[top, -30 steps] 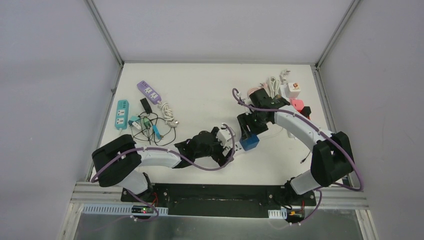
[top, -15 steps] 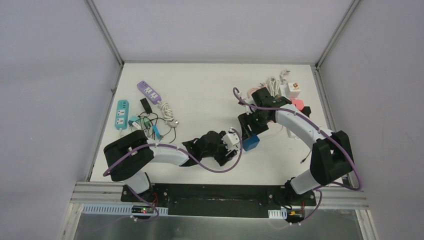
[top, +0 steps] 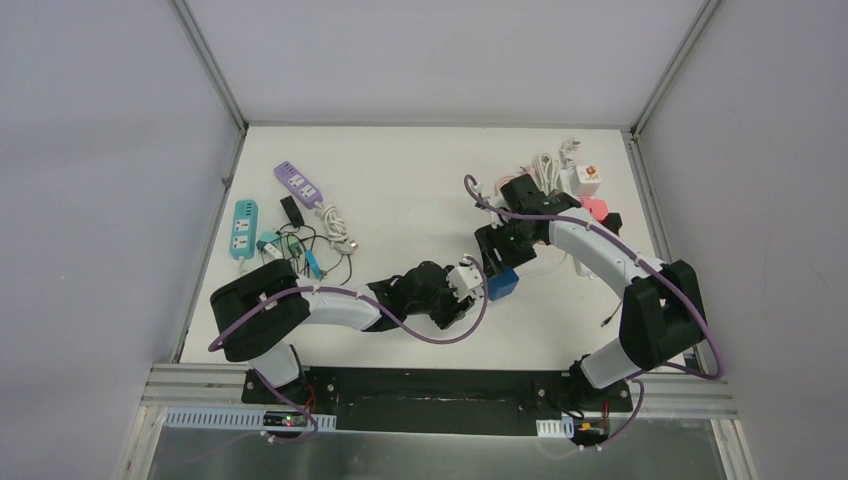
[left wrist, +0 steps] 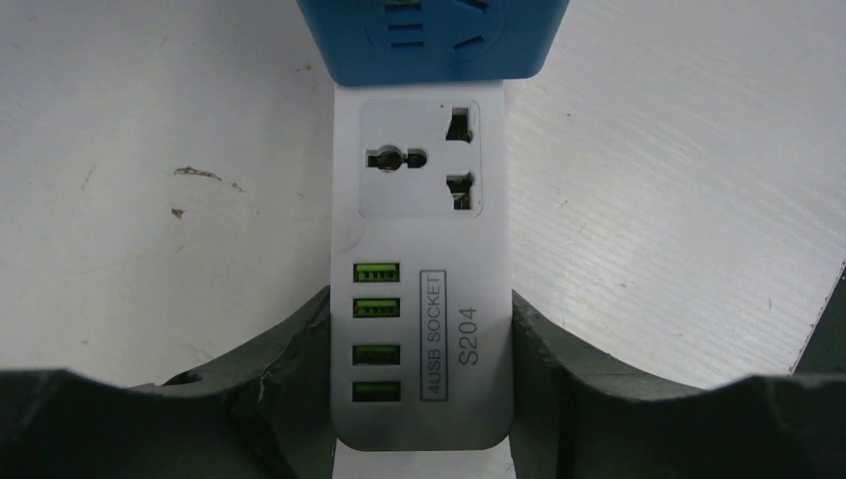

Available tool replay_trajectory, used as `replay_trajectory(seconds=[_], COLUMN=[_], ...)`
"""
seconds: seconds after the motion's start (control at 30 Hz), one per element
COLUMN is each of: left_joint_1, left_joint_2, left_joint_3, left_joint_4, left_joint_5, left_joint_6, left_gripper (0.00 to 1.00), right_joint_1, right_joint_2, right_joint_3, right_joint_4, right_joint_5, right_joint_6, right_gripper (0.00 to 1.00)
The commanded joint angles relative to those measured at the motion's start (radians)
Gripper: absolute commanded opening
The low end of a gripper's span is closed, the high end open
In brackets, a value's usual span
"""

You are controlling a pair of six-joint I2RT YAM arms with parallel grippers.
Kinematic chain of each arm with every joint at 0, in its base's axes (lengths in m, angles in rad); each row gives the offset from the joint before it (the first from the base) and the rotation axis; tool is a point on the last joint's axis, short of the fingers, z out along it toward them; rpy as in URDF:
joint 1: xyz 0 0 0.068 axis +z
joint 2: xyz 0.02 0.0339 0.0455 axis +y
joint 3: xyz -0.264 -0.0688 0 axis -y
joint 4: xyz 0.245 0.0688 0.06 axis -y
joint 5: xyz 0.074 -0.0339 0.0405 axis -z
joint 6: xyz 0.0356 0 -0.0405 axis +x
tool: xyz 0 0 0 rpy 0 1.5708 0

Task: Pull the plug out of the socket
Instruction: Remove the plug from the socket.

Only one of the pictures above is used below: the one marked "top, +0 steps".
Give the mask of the dark blue cube adapter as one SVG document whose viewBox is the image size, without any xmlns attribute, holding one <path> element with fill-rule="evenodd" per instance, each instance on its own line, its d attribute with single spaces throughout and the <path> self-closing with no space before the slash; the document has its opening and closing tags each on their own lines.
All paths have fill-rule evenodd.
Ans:
<svg viewBox="0 0 848 480">
<path fill-rule="evenodd" d="M 498 301 L 513 293 L 520 281 L 519 275 L 513 268 L 505 268 L 501 273 L 487 279 L 487 298 L 490 302 Z"/>
</svg>

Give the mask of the light blue plug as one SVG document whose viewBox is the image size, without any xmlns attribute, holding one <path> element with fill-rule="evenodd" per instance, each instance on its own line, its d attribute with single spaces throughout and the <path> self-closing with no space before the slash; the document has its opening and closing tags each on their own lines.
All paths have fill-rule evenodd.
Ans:
<svg viewBox="0 0 848 480">
<path fill-rule="evenodd" d="M 315 279 L 321 280 L 325 276 L 325 274 L 324 274 L 323 270 L 321 269 L 319 263 L 317 262 L 317 259 L 314 255 L 313 251 L 312 250 L 306 250 L 304 252 L 304 258 L 305 258 L 306 263 L 308 265 L 309 271 L 311 272 L 311 275 Z"/>
</svg>

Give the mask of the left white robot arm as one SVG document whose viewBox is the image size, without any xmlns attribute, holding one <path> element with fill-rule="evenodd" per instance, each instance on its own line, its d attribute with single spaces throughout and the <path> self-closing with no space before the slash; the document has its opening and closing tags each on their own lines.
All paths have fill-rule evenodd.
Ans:
<svg viewBox="0 0 848 480">
<path fill-rule="evenodd" d="M 218 329 L 211 352 L 245 363 L 264 379 L 281 404 L 297 402 L 305 390 L 301 362 L 287 337 L 302 325 L 346 327 L 363 333 L 401 329 L 430 344 L 407 326 L 426 316 L 445 330 L 488 307 L 487 280 L 479 264 L 464 257 L 456 265 L 424 261 L 403 275 L 349 288 L 310 280 L 284 260 L 274 260 L 216 290 L 210 304 Z"/>
</svg>

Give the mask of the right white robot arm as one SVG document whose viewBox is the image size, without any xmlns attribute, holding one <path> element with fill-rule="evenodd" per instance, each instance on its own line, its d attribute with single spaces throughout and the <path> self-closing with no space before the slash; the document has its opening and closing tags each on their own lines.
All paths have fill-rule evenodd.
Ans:
<svg viewBox="0 0 848 480">
<path fill-rule="evenodd" d="M 516 268 L 535 259 L 538 243 L 574 257 L 619 297 L 617 338 L 578 360 L 578 375 L 567 384 L 576 407 L 595 408 L 607 397 L 608 386 L 653 370 L 705 340 L 694 269 L 682 260 L 665 263 L 637 253 L 619 237 L 618 216 L 598 221 L 575 197 L 542 192 L 528 174 L 501 187 L 501 208 L 480 194 L 472 175 L 463 183 L 476 206 L 495 221 L 475 232 L 491 298 L 512 291 Z"/>
</svg>

